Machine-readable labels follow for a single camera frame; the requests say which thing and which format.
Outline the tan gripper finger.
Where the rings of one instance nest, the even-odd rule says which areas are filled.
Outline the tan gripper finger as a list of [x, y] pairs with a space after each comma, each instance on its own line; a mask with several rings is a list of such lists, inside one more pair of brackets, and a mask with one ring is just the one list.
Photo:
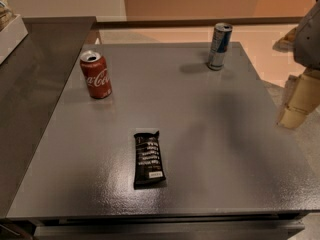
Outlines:
[[273, 49], [279, 52], [292, 52], [297, 28], [291, 29], [273, 45]]
[[320, 105], [320, 71], [306, 68], [299, 76], [286, 81], [277, 124], [287, 129], [298, 128]]

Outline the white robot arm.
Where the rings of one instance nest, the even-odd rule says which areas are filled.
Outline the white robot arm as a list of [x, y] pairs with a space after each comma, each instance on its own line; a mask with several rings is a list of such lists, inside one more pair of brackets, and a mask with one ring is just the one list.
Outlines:
[[273, 49], [292, 52], [294, 61], [305, 67], [298, 77], [290, 75], [286, 81], [277, 119], [279, 126], [296, 129], [320, 105], [320, 0]]

